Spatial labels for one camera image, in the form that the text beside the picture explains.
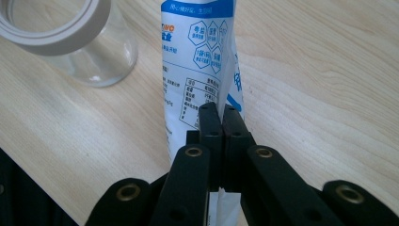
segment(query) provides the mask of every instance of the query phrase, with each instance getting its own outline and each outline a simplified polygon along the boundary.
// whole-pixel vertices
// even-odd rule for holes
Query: clear glass container
[[[120,81],[133,69],[137,46],[110,0],[1,1],[0,34],[92,87]]]

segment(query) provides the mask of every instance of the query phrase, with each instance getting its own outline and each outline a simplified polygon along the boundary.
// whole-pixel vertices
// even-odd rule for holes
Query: white packaging bag
[[[165,121],[172,162],[185,145],[187,130],[199,128],[198,110],[215,102],[244,117],[238,56],[233,32],[235,0],[167,0],[162,4]],[[238,194],[221,189],[210,196],[209,225],[236,225]]]

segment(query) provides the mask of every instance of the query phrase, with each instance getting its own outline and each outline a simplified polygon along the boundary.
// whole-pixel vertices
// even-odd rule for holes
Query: black metal bracket
[[[87,225],[208,225],[209,192],[241,193],[249,225],[399,225],[399,217],[360,186],[307,185],[274,149],[256,145],[239,113],[199,108],[170,172],[152,184],[124,179],[101,197]]]

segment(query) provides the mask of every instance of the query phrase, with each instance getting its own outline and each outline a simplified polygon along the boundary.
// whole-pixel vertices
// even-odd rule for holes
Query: hexagon icon
[[[199,45],[206,41],[206,25],[203,21],[192,24],[190,26],[190,32],[188,38],[195,44]]]
[[[213,49],[215,45],[217,45],[217,42],[219,41],[219,31],[218,27],[215,24],[215,22],[211,22],[211,25],[208,27],[208,35],[207,35],[207,40],[208,44]]]
[[[228,29],[229,28],[227,27],[226,21],[223,21],[222,25],[219,28],[219,43],[222,48],[227,36]]]
[[[198,47],[193,60],[201,69],[209,66],[211,64],[211,50],[208,45],[204,44]]]
[[[220,72],[220,69],[222,68],[222,54],[219,46],[217,46],[212,52],[211,67],[215,73]]]

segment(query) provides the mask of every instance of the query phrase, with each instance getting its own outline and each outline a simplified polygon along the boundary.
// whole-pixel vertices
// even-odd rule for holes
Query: wooden table
[[[139,56],[109,88],[0,39],[0,146],[79,224],[116,181],[168,171],[161,3],[118,1]],[[399,214],[399,3],[239,0],[235,19],[256,141],[310,185],[348,180]]]

